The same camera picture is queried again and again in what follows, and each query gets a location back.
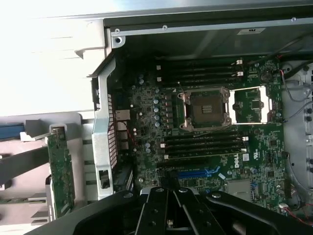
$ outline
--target white label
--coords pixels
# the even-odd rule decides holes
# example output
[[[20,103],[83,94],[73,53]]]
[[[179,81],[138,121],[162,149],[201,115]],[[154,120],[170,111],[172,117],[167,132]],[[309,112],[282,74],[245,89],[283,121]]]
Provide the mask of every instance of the white label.
[[[262,33],[265,28],[245,28],[239,31],[237,35],[258,34]]]
[[[235,168],[239,168],[239,156],[238,156],[238,154],[235,155]]]
[[[253,158],[254,158],[254,159],[258,159],[258,158],[259,158],[259,152],[253,153]]]
[[[249,161],[249,154],[248,154],[248,153],[244,153],[244,154],[243,154],[243,161],[244,161],[244,162]]]
[[[222,173],[219,174],[219,177],[220,177],[222,180],[226,179],[226,177],[225,177]]]

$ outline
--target cpu socket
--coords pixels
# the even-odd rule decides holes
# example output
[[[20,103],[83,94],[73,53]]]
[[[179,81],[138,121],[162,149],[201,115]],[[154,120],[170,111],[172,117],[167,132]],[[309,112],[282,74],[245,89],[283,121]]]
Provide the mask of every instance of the cpu socket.
[[[183,130],[207,131],[231,124],[229,90],[224,87],[187,90],[178,98],[183,100],[184,123],[179,126]]]

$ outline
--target blue pcie slot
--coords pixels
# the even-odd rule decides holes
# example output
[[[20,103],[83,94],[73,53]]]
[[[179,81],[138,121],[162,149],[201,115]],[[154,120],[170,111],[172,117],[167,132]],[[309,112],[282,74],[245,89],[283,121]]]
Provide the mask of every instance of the blue pcie slot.
[[[211,177],[212,174],[219,171],[221,167],[218,166],[215,170],[193,170],[193,171],[181,171],[178,172],[179,179],[186,179],[186,178],[204,178],[204,177]]]

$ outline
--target green circuit board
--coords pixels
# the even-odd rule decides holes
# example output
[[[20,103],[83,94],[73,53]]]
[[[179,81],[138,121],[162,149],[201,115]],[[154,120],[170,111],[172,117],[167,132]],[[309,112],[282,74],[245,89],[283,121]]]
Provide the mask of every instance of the green circuit board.
[[[67,140],[62,128],[53,130],[48,137],[49,163],[54,195],[56,218],[67,214],[74,208],[74,181],[72,160],[67,148]]]
[[[238,59],[243,61],[241,65],[243,76],[240,82],[213,85],[197,85],[192,82],[188,86],[188,83],[183,84],[181,81],[185,81],[186,76],[188,78],[190,73],[184,73],[183,70],[178,74],[178,81],[180,82],[168,84],[164,78],[164,74],[170,74],[176,68],[183,68],[184,66],[186,68],[203,68],[219,63],[233,65]],[[161,163],[180,161],[179,165],[169,165],[161,168],[175,170],[181,174],[203,172],[204,170],[211,172],[201,177],[198,175],[187,178],[179,177],[180,186],[193,187],[203,193],[222,190],[234,195],[238,193],[236,188],[241,188],[240,193],[246,193],[242,196],[243,199],[272,211],[280,212],[278,204],[285,202],[289,196],[290,186],[285,175],[285,159],[282,154],[284,151],[284,133],[281,78],[279,73],[276,72],[279,65],[275,59],[257,65],[245,65],[245,61],[253,59],[256,59],[256,57],[169,62],[170,65],[167,62],[163,64],[151,62],[137,72],[130,72],[126,75],[129,86],[123,88],[123,91],[116,90],[115,101],[117,104],[116,109],[130,109],[131,118],[128,129],[132,133],[131,135],[134,134],[133,130],[135,130],[135,135],[132,136],[132,141],[129,142],[129,149],[136,165],[134,177],[137,188],[158,185],[157,169],[160,168]],[[267,77],[267,71],[271,71],[270,78]],[[268,115],[267,123],[252,124],[252,122],[260,122],[261,108],[264,105],[260,102],[258,88],[254,88],[260,86],[266,87],[267,96],[270,98],[271,103],[271,113]],[[236,119],[240,123],[249,124],[222,126],[219,122],[210,122],[200,125],[195,124],[195,126],[214,126],[215,129],[191,132],[182,130],[179,126],[185,122],[185,111],[184,102],[179,98],[179,94],[186,93],[188,90],[214,87],[224,87],[228,90],[254,88],[235,92]],[[127,103],[120,102],[124,98],[128,100]],[[166,102],[170,102],[170,111],[167,109]],[[203,107],[202,112],[204,114],[211,112],[211,106]],[[172,113],[170,122],[167,119],[169,112]],[[219,135],[227,135],[230,132],[240,133],[240,138],[247,138],[244,143],[245,151],[238,148],[236,151],[225,150],[223,153],[218,154],[212,148],[210,151],[200,152],[193,156],[187,152],[171,156],[171,153],[169,155],[164,153],[164,149],[161,147],[161,144],[167,138],[171,140],[175,137],[190,135],[200,139],[209,138],[210,136],[213,136],[212,138],[221,138]],[[189,160],[195,159],[201,159],[201,161],[189,164]]]

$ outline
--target silver metal frame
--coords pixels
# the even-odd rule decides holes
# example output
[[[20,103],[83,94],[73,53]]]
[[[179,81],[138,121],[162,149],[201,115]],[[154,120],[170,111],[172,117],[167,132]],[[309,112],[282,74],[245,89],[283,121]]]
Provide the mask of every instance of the silver metal frame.
[[[115,59],[109,62],[107,67],[100,73],[98,77],[100,109],[95,111],[95,121],[92,133],[92,147],[94,165],[96,170],[98,200],[113,194],[113,177],[109,153],[109,101],[107,80],[109,75],[115,70]],[[99,171],[107,170],[109,173],[109,188],[101,188],[101,180]]]

